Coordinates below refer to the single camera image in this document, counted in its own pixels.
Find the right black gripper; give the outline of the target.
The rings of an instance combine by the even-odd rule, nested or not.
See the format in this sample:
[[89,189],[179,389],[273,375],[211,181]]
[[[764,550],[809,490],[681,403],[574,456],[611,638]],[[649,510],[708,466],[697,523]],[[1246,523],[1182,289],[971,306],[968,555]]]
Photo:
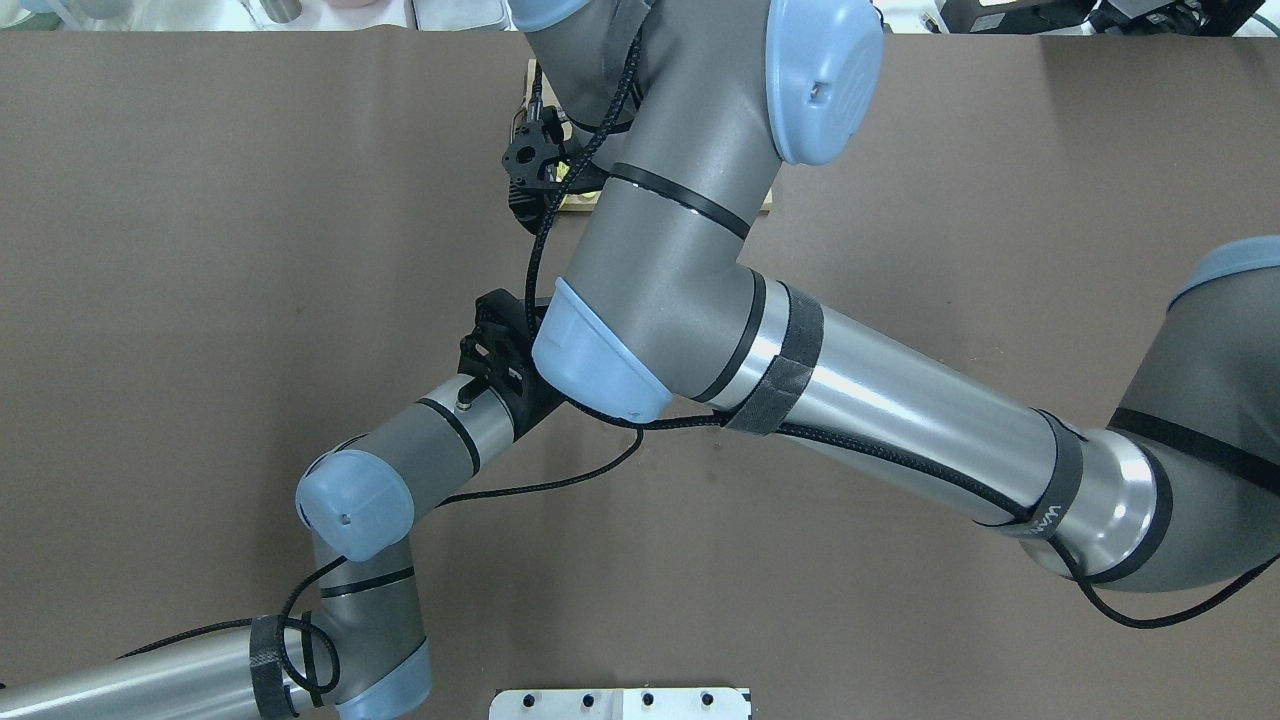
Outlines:
[[531,233],[539,232],[561,183],[556,172],[579,160],[591,136],[580,129],[566,133],[568,117],[556,106],[543,106],[538,118],[512,129],[502,165],[509,176],[508,205],[515,219]]

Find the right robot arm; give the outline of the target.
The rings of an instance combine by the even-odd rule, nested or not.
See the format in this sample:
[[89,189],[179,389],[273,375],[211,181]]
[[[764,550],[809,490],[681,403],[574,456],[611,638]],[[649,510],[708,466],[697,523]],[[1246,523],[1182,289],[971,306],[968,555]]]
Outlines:
[[794,433],[1111,591],[1183,591],[1277,557],[1277,237],[1210,252],[1103,429],[1021,406],[739,263],[782,163],[867,114],[869,1],[513,1],[600,205],[538,332],[557,389],[653,421],[675,396]]

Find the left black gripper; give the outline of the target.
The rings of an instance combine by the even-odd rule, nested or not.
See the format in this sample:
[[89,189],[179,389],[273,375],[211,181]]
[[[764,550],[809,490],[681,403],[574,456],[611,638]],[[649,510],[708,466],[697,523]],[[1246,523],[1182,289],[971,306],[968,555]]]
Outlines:
[[475,327],[460,341],[458,373],[471,380],[458,391],[458,407],[495,391],[508,410],[513,437],[522,438],[564,401],[532,359],[532,334],[524,300],[493,290],[475,301]]

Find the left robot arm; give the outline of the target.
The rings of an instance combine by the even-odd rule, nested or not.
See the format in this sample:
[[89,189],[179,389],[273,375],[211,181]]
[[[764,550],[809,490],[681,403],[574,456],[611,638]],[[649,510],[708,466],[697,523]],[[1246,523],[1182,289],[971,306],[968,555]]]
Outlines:
[[398,719],[433,691],[410,536],[561,404],[532,364],[547,301],[476,301],[460,370],[319,457],[294,506],[316,570],[282,610],[156,641],[106,665],[5,689],[5,719]]

